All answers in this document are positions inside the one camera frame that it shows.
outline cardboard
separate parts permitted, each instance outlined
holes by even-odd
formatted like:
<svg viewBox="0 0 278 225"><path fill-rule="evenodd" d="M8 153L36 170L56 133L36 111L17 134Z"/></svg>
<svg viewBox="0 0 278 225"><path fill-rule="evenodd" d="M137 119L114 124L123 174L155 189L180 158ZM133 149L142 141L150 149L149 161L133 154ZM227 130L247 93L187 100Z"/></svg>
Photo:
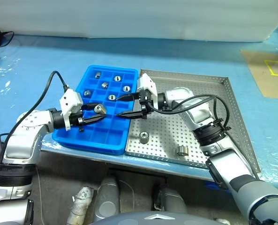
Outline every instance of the cardboard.
<svg viewBox="0 0 278 225"><path fill-rule="evenodd" d="M278 98L278 54L241 50L264 97Z"/></svg>

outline blue plastic tray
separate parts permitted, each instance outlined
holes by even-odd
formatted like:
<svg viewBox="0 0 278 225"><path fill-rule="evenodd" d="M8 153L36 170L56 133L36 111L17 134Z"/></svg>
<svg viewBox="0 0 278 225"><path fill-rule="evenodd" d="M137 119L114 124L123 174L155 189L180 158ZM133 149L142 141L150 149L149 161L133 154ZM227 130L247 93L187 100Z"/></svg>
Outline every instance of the blue plastic tray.
<svg viewBox="0 0 278 225"><path fill-rule="evenodd" d="M100 78L96 79L95 74L100 72ZM115 76L120 76L120 82L114 81ZM105 154L121 155L124 153L130 120L121 119L115 114L132 110L134 102L119 102L108 100L109 95L119 97L127 94L123 91L124 86L129 86L131 92L137 89L138 71L135 69L89 66L76 91L82 96L83 103L102 103L106 107L107 117L103 120L83 127L80 132L78 127L72 127L66 131L64 128L55 130L53 139L61 145L69 148L85 151L94 151ZM107 82L108 89L103 89L101 84ZM91 95L84 96L86 90ZM85 111L84 118L94 115L94 111Z"/></svg>

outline table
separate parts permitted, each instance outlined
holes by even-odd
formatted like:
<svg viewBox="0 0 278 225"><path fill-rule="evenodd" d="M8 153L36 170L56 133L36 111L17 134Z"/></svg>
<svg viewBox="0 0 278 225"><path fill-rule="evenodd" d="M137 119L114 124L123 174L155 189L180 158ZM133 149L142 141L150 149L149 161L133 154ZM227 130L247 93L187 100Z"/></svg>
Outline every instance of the table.
<svg viewBox="0 0 278 225"><path fill-rule="evenodd" d="M278 99L261 95L240 49L278 53L278 28L262 43L17 35L0 48L0 133L8 132L36 102L53 70L60 71L74 89L91 64L227 76L262 170L260 178L278 187ZM38 109L59 109L61 95L62 85L56 78ZM211 180L205 169L64 148L51 135L44 138L42 150Z"/></svg>

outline metal nut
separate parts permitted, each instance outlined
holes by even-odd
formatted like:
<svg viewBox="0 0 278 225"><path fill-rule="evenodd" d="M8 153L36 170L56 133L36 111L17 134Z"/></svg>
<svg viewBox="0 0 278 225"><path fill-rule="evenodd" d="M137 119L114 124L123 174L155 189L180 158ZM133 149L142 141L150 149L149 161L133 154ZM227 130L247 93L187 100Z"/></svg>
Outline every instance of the metal nut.
<svg viewBox="0 0 278 225"><path fill-rule="evenodd" d="M100 78L100 75L101 75L101 73L100 73L100 72L97 72L97 73L95 74L95 78L96 78L96 79L99 79L99 78Z"/></svg>
<svg viewBox="0 0 278 225"><path fill-rule="evenodd" d="M124 92L130 92L130 87L129 86L124 86L123 91Z"/></svg>
<svg viewBox="0 0 278 225"><path fill-rule="evenodd" d="M107 82L103 82L103 83L101 84L101 87L102 87L103 89L107 89L107 88L109 87L109 84L108 84Z"/></svg>
<svg viewBox="0 0 278 225"><path fill-rule="evenodd" d="M88 96L88 95L91 95L91 91L90 90L86 90L84 93L83 93L84 96Z"/></svg>
<svg viewBox="0 0 278 225"><path fill-rule="evenodd" d="M149 133L148 132L145 132L145 131L141 132L139 134L139 137L140 137L140 142L142 144L147 144L148 143L148 141L149 141Z"/></svg>
<svg viewBox="0 0 278 225"><path fill-rule="evenodd" d="M103 104L98 104L97 106L94 107L94 112L105 115L106 109Z"/></svg>
<svg viewBox="0 0 278 225"><path fill-rule="evenodd" d="M120 76L115 76L114 81L121 81L121 77Z"/></svg>
<svg viewBox="0 0 278 225"><path fill-rule="evenodd" d="M176 154L179 156L188 156L189 155L189 148L188 146L177 146Z"/></svg>
<svg viewBox="0 0 278 225"><path fill-rule="evenodd" d="M116 100L116 96L115 95L109 95L109 100L111 101L115 101Z"/></svg>

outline floor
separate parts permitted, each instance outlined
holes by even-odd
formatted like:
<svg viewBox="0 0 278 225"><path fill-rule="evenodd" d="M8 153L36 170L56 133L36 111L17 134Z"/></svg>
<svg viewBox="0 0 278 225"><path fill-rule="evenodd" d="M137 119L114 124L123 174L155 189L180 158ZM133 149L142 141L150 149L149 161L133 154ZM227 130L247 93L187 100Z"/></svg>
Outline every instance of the floor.
<svg viewBox="0 0 278 225"><path fill-rule="evenodd" d="M213 219L224 218L232 225L247 225L240 214L232 196L223 190L212 190L204 186L202 180L188 179L153 171L105 164L80 158L42 152L38 164L42 191L43 220L45 225L65 224L73 201L82 186L97 190L107 174L114 174L118 180L127 182L135 192L135 211L147 211L152 208L151 193L156 184L167 182L183 197L188 213ZM31 199L35 202L34 224L39 225L40 200L37 176ZM121 211L132 211L131 189L120 183ZM84 225L92 222L93 204L89 207Z"/></svg>

